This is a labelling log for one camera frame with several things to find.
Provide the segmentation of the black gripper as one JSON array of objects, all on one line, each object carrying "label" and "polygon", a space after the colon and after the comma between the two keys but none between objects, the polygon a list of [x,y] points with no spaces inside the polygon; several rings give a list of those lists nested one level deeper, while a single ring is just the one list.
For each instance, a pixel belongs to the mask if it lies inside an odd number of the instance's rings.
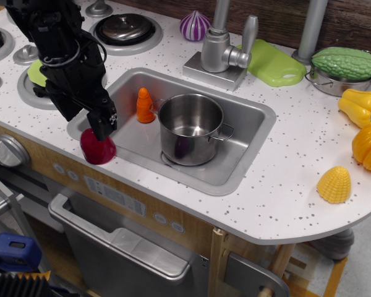
[{"label": "black gripper", "polygon": [[117,129],[116,108],[102,84],[103,64],[43,65],[40,72],[46,77],[47,93],[68,121],[83,108],[89,111],[88,122],[97,140],[104,141]]}]

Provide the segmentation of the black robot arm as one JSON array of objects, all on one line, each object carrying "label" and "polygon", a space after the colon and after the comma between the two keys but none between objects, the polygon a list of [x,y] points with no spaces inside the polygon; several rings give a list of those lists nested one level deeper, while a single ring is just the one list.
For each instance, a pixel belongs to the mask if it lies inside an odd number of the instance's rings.
[{"label": "black robot arm", "polygon": [[0,6],[35,44],[55,107],[67,121],[87,110],[96,138],[105,140],[117,128],[117,113],[102,84],[103,47],[82,29],[80,6],[74,1],[0,1]]}]

